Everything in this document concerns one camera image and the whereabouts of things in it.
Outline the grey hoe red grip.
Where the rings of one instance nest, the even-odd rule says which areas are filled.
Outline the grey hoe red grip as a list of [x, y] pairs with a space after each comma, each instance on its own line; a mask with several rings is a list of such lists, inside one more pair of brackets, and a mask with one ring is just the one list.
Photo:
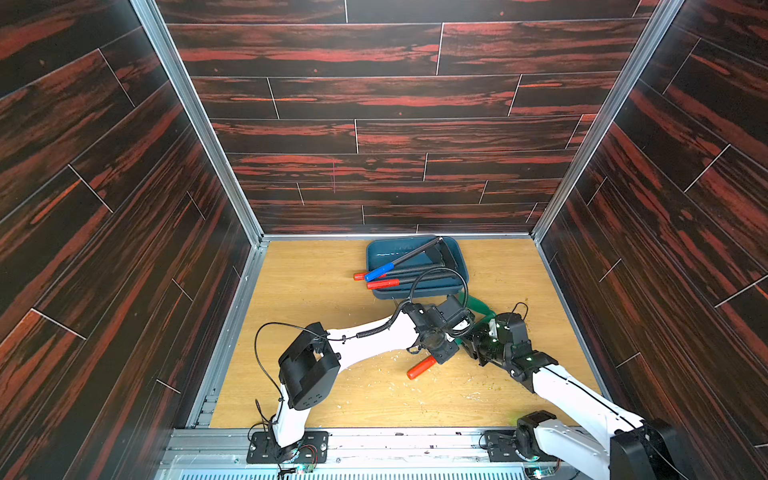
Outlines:
[[[379, 278], [383, 278], [383, 277], [385, 277], [387, 275], [423, 272], [423, 271], [426, 271], [429, 268], [444, 266], [445, 262], [443, 260], [443, 254], [441, 253], [441, 248], [442, 248], [443, 244], [444, 244], [444, 239], [443, 239], [443, 242], [440, 243], [439, 245], [436, 245], [436, 246], [434, 246], [434, 247], [432, 247], [432, 248], [422, 252], [422, 253], [425, 253], [430, 259], [432, 259], [433, 257], [436, 257], [436, 260], [433, 260], [431, 263], [417, 264], [417, 265], [411, 265], [411, 266], [403, 266], [403, 263], [409, 261], [409, 260], [407, 260], [407, 261], [405, 261], [403, 263], [400, 263], [393, 270], [391, 270], [390, 272], [388, 272], [385, 275], [382, 275]], [[354, 281], [365, 281], [363, 279], [363, 277], [365, 276], [366, 273], [356, 273], [356, 274], [354, 274], [353, 275], [353, 280]]]
[[[373, 281], [365, 281], [367, 288], [369, 290], [383, 290], [387, 288], [404, 286], [406, 284], [413, 286], [417, 281], [422, 280], [440, 279], [446, 277], [450, 278], [456, 271], [457, 262], [445, 239], [441, 248], [441, 253], [443, 254], [443, 260], [445, 262], [444, 266], [429, 268], [423, 272], [387, 275], [383, 278], [379, 278]], [[403, 266], [426, 264], [431, 263], [433, 260], [436, 260], [436, 257], [430, 259], [425, 253], [422, 253], [417, 257], [403, 263]]]

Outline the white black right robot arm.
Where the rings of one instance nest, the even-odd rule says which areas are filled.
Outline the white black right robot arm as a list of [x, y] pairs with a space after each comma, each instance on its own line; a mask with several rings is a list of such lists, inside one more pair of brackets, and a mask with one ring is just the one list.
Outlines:
[[674, 427], [613, 403], [534, 349], [521, 315], [508, 312], [478, 322], [461, 343], [480, 365], [501, 368], [576, 421], [569, 427], [544, 410], [519, 418], [513, 441], [522, 460], [553, 457], [591, 479], [695, 478]]

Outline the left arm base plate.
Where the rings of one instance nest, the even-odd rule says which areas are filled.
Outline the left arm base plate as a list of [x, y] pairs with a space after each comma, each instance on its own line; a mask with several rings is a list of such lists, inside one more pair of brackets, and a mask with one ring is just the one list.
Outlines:
[[272, 432], [256, 431], [250, 435], [246, 463], [256, 464], [322, 464], [327, 461], [329, 433], [308, 430], [288, 446], [280, 446]]

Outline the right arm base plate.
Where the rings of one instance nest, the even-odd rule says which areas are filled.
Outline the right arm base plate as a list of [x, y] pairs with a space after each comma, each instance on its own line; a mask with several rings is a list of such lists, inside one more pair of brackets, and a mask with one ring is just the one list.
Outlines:
[[487, 452], [492, 463], [556, 463], [559, 461], [558, 458], [545, 453], [521, 454], [516, 443], [515, 429], [485, 430], [479, 437], [478, 446]]

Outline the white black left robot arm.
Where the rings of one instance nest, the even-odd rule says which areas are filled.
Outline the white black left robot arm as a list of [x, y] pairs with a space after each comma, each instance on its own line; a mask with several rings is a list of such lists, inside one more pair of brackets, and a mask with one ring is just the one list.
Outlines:
[[467, 303], [449, 296], [426, 306], [406, 299], [389, 317], [346, 329], [327, 330], [319, 322], [301, 328], [278, 359], [280, 400], [271, 422], [277, 445], [300, 443], [310, 410], [329, 396], [341, 372], [396, 350], [426, 350], [443, 364], [474, 324]]

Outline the green handle red tip hoe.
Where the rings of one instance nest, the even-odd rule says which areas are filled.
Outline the green handle red tip hoe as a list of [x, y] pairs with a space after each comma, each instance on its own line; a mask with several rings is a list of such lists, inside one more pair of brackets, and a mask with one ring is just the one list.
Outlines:
[[[472, 297], [471, 295], [468, 295], [464, 292], [460, 292], [457, 295], [449, 295], [449, 296], [455, 296], [460, 302], [462, 302], [467, 308], [469, 308], [474, 313], [475, 324], [483, 321], [487, 322], [496, 317], [496, 313], [493, 310], [491, 310], [484, 302], [476, 299], [475, 297]], [[457, 344], [459, 347], [462, 345], [461, 338], [457, 340]], [[413, 366], [407, 372], [407, 376], [410, 380], [414, 380], [436, 364], [438, 364], [436, 360], [429, 354], [429, 356], [426, 359], [420, 361], [417, 365]]]

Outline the chrome hoe blue grip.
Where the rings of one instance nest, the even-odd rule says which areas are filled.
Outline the chrome hoe blue grip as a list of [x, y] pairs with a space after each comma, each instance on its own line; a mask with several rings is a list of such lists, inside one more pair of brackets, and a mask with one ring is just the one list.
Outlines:
[[419, 255], [420, 253], [422, 253], [422, 252], [424, 252], [424, 251], [426, 251], [426, 250], [428, 250], [428, 249], [430, 249], [430, 248], [432, 248], [432, 247], [434, 247], [436, 245], [439, 245], [442, 242], [443, 242], [443, 238], [442, 237], [435, 237], [432, 240], [430, 240], [429, 242], [421, 245], [420, 247], [418, 247], [418, 248], [416, 248], [416, 249], [414, 249], [414, 250], [412, 250], [412, 251], [410, 251], [410, 252], [408, 252], [408, 253], [406, 253], [406, 254], [404, 254], [404, 255], [402, 255], [402, 256], [394, 259], [394, 260], [392, 260], [391, 262], [389, 262], [387, 264], [384, 264], [384, 265], [382, 265], [382, 266], [380, 266], [380, 267], [378, 267], [378, 268], [376, 268], [376, 269], [366, 273], [365, 276], [363, 277], [363, 279], [366, 282], [375, 280], [376, 278], [379, 278], [382, 275], [385, 275], [388, 272], [390, 272], [391, 270], [393, 270], [400, 263], [403, 263], [403, 262], [405, 262], [407, 260], [410, 260], [411, 258]]

